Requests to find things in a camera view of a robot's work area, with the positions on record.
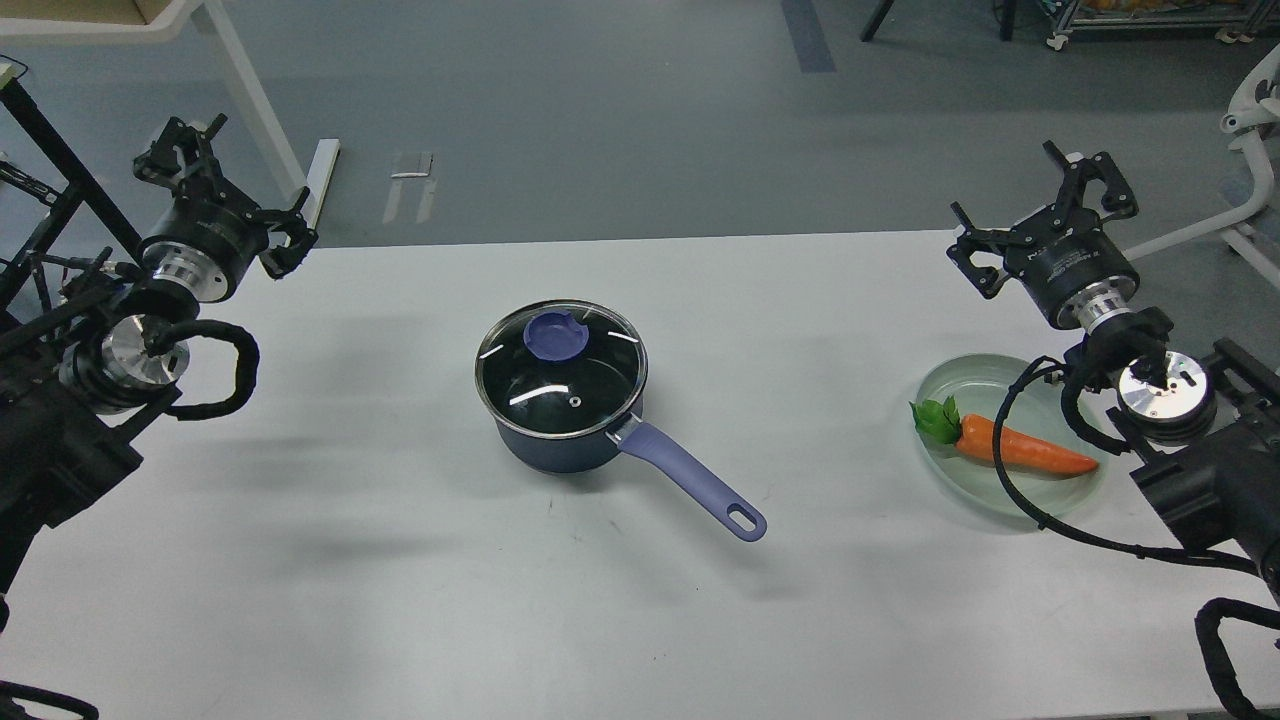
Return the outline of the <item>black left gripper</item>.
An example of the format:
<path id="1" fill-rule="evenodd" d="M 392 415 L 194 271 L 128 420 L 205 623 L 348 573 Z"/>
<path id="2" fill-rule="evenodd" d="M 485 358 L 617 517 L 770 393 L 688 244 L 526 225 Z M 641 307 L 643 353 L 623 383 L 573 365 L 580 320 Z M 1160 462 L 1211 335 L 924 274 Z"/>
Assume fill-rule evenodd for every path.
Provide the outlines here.
<path id="1" fill-rule="evenodd" d="M 212 150 L 227 122 L 224 113 L 206 126 L 172 117 L 134 158 L 134 178 L 166 190 L 173 201 L 143 238 L 142 268 L 184 287 L 200 304 L 228 300 L 257 255 L 270 278 L 283 279 L 317 242 L 303 215 L 310 187 L 289 208 L 252 210 L 250 222 L 227 209 L 230 183 Z M 268 247 L 268 233 L 283 233 L 285 242 Z"/>

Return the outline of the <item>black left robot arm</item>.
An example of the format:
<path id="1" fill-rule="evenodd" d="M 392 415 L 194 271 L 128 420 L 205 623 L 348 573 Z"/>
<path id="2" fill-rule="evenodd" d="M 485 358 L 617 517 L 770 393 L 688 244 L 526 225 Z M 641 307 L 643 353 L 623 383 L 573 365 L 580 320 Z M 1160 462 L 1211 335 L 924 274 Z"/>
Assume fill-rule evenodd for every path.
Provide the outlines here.
<path id="1" fill-rule="evenodd" d="M 3 295 L 26 284 L 42 311 L 3 319 L 3 588 L 35 537 L 96 503 L 136 471 L 133 443 L 160 416 L 206 421 L 251 398 L 259 345 L 241 325 L 202 319 L 229 300 L 255 263 L 280 279 L 317 240 L 303 215 L 310 192 L 268 209 L 224 174 L 206 126 L 173 117 L 140 154 L 134 176 L 169 191 L 172 206 L 113 261 L 56 258 L 52 240 L 95 188 L 73 181 L 47 191 L 50 213 L 3 273 Z"/>

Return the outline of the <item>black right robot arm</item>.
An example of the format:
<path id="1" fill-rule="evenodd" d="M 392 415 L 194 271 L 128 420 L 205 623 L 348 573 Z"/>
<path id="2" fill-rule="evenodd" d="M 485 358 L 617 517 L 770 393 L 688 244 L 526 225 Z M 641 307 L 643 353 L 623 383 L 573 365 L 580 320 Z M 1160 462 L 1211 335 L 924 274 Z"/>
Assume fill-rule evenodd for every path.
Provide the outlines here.
<path id="1" fill-rule="evenodd" d="M 950 261 L 983 297 L 1015 281 L 1052 328 L 1083 333 L 1061 363 L 1032 368 L 1059 378 L 1078 438 L 1139 459 L 1133 480 L 1178 541 L 1120 551 L 1242 571 L 1276 594 L 1276 373 L 1230 340 L 1204 357 L 1175 351 L 1169 316 L 1132 306 L 1139 274 L 1105 231 L 1137 214 L 1125 177 L 1107 152 L 1044 151 L 1062 176 L 1055 199 L 1006 228 L 974 225 L 954 202 Z"/>

